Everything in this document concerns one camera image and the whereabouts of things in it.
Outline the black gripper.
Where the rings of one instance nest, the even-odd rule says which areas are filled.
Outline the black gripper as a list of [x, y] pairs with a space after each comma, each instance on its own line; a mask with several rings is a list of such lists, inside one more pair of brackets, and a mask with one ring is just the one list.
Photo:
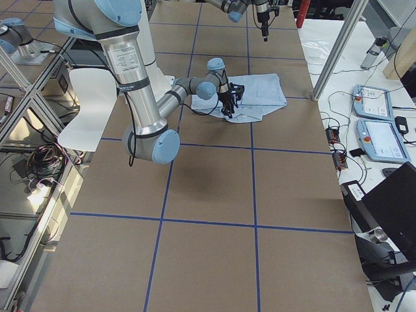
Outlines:
[[268, 41], [268, 21], [270, 19], [269, 11], [257, 12], [257, 21], [261, 24], [261, 34], [263, 41]]
[[236, 104], [233, 94], [228, 90], [227, 92], [219, 93], [218, 99], [222, 103], [221, 113], [229, 119], [232, 119], [235, 113], [234, 106]]

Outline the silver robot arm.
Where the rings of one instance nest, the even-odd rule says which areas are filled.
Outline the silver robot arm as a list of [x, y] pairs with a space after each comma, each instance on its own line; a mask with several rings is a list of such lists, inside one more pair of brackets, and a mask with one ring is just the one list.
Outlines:
[[228, 18], [234, 23], [238, 23], [241, 20], [242, 15], [246, 12], [247, 8], [252, 6], [253, 15], [257, 16], [257, 19], [254, 20], [255, 26], [261, 30], [261, 34], [265, 42], [268, 41], [268, 29], [270, 25], [273, 23], [274, 18], [277, 17], [280, 13], [280, 6], [278, 5], [278, 1], [206, 0], [206, 3], [209, 3], [214, 7], [220, 9], [222, 12], [225, 12]]
[[55, 1], [54, 7], [58, 32], [102, 46], [131, 114], [132, 125], [123, 138], [131, 163], [144, 159], [166, 164], [175, 159], [180, 138], [169, 129], [167, 117], [191, 94], [201, 99], [216, 95], [223, 115], [230, 118], [235, 112], [241, 95], [229, 82], [221, 58], [208, 62], [204, 77], [179, 78], [161, 99], [155, 98], [137, 42], [144, 10], [140, 1]]

